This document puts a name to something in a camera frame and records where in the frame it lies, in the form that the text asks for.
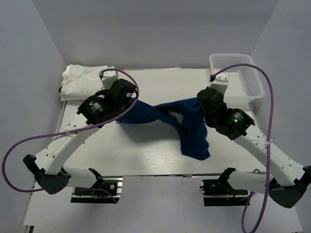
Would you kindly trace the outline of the white t shirt stack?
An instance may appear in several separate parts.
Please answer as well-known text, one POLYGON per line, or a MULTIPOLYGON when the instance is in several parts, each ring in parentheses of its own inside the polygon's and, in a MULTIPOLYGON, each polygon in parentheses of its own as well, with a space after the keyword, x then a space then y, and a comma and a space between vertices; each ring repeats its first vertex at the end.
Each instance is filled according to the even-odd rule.
POLYGON ((116 71, 106 71, 100 77, 104 69, 108 69, 108 66, 68 65, 62 73, 63 80, 59 88, 61 101, 86 100, 102 89, 109 89, 119 77, 116 71))

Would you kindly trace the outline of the blue printed t shirt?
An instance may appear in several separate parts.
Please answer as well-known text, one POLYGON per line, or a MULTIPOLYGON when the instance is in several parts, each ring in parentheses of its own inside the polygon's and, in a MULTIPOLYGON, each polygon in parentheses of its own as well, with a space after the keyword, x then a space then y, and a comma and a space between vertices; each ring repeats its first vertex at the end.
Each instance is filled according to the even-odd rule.
POLYGON ((210 157, 209 144, 206 140, 205 116, 197 98, 155 106, 139 100, 117 121, 123 124, 147 124, 157 120, 172 126, 177 131, 183 155, 200 161, 210 157))

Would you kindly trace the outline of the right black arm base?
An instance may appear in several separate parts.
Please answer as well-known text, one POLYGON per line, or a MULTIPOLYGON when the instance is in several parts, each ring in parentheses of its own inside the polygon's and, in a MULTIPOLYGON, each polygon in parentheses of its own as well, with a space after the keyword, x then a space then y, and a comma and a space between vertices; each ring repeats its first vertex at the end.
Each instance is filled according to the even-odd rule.
POLYGON ((243 206, 249 197, 247 190, 233 189, 218 179, 202 180, 200 189, 205 207, 243 206))

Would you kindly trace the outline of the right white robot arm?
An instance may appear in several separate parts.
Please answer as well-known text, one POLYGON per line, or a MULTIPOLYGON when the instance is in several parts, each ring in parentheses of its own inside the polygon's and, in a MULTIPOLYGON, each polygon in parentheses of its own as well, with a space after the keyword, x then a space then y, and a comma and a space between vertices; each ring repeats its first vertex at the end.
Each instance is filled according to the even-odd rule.
POLYGON ((266 177, 229 167, 217 180, 204 181, 205 195, 229 195, 236 190, 268 192, 280 206, 295 206, 311 183, 311 168, 297 163, 274 143, 268 142, 247 113, 227 107, 219 91, 207 87, 197 97, 207 126, 246 149, 269 174, 266 177))

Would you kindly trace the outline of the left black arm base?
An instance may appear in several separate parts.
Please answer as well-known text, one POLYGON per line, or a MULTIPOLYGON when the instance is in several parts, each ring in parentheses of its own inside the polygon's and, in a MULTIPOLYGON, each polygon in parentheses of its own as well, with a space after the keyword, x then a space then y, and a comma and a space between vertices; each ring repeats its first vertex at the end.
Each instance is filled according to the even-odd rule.
POLYGON ((74 188, 71 203, 117 204, 122 191, 122 177, 103 177, 102 183, 95 184, 90 190, 74 188))

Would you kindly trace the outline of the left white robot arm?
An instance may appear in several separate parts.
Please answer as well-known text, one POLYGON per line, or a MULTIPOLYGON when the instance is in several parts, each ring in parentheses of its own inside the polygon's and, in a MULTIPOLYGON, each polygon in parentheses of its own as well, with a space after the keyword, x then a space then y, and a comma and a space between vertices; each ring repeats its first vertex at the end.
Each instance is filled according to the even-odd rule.
POLYGON ((48 193, 56 194, 66 186, 87 188, 97 194, 103 180, 93 168, 78 169, 64 166, 66 160, 100 129, 100 123, 115 121, 133 104, 136 86, 125 80, 115 80, 110 89, 88 97, 79 107, 65 134, 56 137, 36 155, 26 155, 26 167, 34 174, 37 183, 48 193))

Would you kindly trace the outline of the white perforated plastic basket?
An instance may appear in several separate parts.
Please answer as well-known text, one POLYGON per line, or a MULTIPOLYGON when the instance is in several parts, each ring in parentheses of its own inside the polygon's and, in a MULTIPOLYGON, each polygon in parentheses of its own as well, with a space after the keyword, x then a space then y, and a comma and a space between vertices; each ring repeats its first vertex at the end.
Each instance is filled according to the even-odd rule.
MULTIPOLYGON (((217 53, 209 56, 211 73, 236 64, 253 64, 247 54, 217 53)), ((225 92, 226 103, 250 103, 264 97, 264 89, 258 71, 251 67, 233 67, 225 74, 228 75, 228 87, 225 92)))

